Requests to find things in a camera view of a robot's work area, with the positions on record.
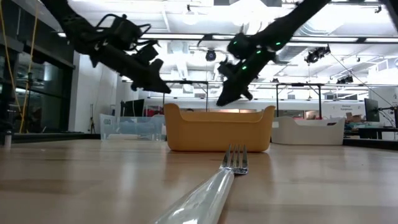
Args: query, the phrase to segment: fork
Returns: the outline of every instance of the fork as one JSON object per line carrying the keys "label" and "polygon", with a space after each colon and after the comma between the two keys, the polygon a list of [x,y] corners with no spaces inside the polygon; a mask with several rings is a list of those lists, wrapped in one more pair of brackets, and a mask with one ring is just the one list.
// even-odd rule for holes
{"label": "fork", "polygon": [[232,157],[229,159],[231,155],[232,144],[229,145],[229,149],[225,152],[224,159],[220,165],[220,169],[229,169],[233,171],[235,175],[245,175],[249,172],[248,169],[248,151],[246,149],[246,145],[243,145],[243,158],[240,160],[240,145],[236,147],[234,145],[234,149],[232,151]]}
{"label": "fork", "polygon": [[230,144],[218,172],[171,205],[155,224],[217,224],[234,177],[248,173],[246,146],[242,161],[240,149],[240,145],[234,145],[231,153]]}

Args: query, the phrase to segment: clear plastic bin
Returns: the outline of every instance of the clear plastic bin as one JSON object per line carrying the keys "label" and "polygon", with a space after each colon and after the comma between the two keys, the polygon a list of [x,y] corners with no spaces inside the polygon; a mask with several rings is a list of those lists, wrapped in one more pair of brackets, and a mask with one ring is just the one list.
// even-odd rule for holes
{"label": "clear plastic bin", "polygon": [[115,117],[101,114],[101,140],[134,139],[164,141],[164,115],[153,117]]}

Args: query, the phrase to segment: wooden table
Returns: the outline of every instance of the wooden table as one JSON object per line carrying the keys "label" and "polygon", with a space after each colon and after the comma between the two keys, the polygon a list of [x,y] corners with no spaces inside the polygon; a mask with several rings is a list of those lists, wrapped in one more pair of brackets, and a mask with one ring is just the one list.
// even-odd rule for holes
{"label": "wooden table", "polygon": [[[0,153],[0,223],[151,223],[222,157],[164,142],[15,144]],[[220,223],[397,223],[396,152],[273,144],[248,159]]]}

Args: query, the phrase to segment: white ceiling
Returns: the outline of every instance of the white ceiling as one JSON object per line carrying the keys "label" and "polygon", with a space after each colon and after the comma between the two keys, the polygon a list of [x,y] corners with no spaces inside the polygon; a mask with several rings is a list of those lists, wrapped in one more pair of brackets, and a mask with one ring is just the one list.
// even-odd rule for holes
{"label": "white ceiling", "polygon": [[[126,14],[127,18],[137,25],[152,24],[149,32],[154,33],[175,33],[175,34],[235,34],[239,32],[241,24],[244,24],[244,31],[247,34],[254,34],[259,29],[265,28],[268,23],[275,18],[286,15],[294,5],[283,5],[283,7],[266,7],[260,0],[240,0],[231,6],[214,6],[213,0],[200,1],[150,1],[150,0],[69,0],[77,13],[88,19],[93,25],[108,13],[120,15]],[[194,15],[187,14],[187,4],[191,5]],[[375,6],[347,6],[347,5],[328,5],[317,15],[315,15],[296,35],[338,35],[338,36],[388,36],[397,37],[398,33],[393,26],[387,10],[383,7],[380,13],[374,13]],[[111,19],[104,22],[103,26],[109,26]],[[51,26],[61,31],[59,26],[48,22]],[[177,70],[177,62],[173,55],[167,53],[167,43],[160,41],[163,46],[159,57],[165,61],[161,73],[171,74],[172,70]],[[189,46],[196,46],[196,42],[185,41]],[[201,44],[204,49],[214,48],[219,51],[217,62],[224,59],[222,51],[225,51],[228,42],[206,41]],[[345,71],[345,67],[352,68],[360,65],[361,70],[355,70],[359,77],[366,81],[369,60],[380,58],[398,58],[398,45],[365,45],[365,44],[331,44],[332,56],[327,56],[319,62],[310,66],[309,75],[311,82],[327,82],[329,77],[338,75]],[[303,61],[308,49],[295,48],[296,52],[289,59],[288,66],[268,65],[261,72],[261,80],[269,82],[274,77],[287,82],[305,81],[308,77],[308,65]],[[217,63],[205,61],[204,52],[194,50],[185,56],[188,71],[208,71],[213,72]]]}

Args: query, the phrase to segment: metal frame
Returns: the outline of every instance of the metal frame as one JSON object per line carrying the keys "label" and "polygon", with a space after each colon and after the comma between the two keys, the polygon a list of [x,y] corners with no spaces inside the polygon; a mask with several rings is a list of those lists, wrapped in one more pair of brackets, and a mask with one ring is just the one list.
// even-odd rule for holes
{"label": "metal frame", "polygon": [[[278,83],[276,84],[276,116],[279,117],[279,86],[296,86],[296,87],[304,87],[308,86],[310,89],[312,89],[316,94],[318,94],[318,104],[319,104],[319,117],[322,117],[322,98],[321,98],[321,86],[324,86],[325,84],[322,83]],[[318,92],[312,88],[313,86],[318,87]]]}
{"label": "metal frame", "polygon": [[[166,83],[172,83],[172,86],[175,83],[181,84],[181,85],[194,85],[194,84],[198,84],[198,86],[206,93],[206,112],[208,111],[208,107],[209,107],[209,82],[208,81],[190,81],[190,80],[174,80],[174,81],[165,81]],[[200,86],[199,84],[204,84],[206,85],[206,90]],[[163,93],[163,107],[164,107],[164,98],[165,98],[165,93]]]}

